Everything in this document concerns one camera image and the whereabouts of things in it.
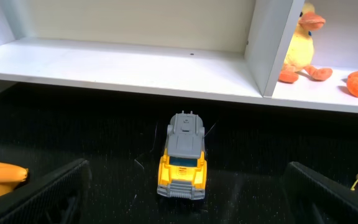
white shelf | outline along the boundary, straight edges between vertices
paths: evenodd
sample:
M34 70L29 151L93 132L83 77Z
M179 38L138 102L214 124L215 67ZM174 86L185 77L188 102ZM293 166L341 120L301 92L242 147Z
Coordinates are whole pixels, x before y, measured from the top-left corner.
M262 98L241 54L71 40L1 45L0 80L250 103Z
M300 75L294 84L278 82L272 98L290 100L289 106L294 107L358 113L358 98L346 87L347 76L355 70L333 70L333 75L324 82L313 81L308 75Z

orange beak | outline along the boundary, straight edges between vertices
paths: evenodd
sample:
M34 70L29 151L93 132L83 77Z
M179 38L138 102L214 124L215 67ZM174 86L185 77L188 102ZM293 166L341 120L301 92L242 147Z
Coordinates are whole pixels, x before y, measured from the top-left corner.
M304 14L299 21L299 24L305 30L318 30L323 27L326 23L326 20L319 15L316 15L314 12L308 12Z

yellow and gray toy truck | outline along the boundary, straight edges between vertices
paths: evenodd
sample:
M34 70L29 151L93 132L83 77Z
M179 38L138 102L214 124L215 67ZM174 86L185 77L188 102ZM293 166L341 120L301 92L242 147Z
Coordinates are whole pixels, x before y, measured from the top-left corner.
M157 193L165 197L205 198L206 160L203 120L191 112L176 114L158 170Z

truck windshield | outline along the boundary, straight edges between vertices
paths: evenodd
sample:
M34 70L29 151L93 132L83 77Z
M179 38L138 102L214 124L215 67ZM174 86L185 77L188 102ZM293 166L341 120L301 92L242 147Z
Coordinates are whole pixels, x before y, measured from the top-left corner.
M174 166L196 167L197 159L184 159L177 157L170 157L169 164Z

truck front bumper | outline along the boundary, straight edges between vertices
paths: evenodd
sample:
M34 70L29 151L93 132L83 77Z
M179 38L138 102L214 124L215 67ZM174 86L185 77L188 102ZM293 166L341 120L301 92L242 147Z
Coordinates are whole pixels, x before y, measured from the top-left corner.
M205 198L205 189L196 189L189 181L173 180L168 185L158 185L157 193L164 197L200 200Z

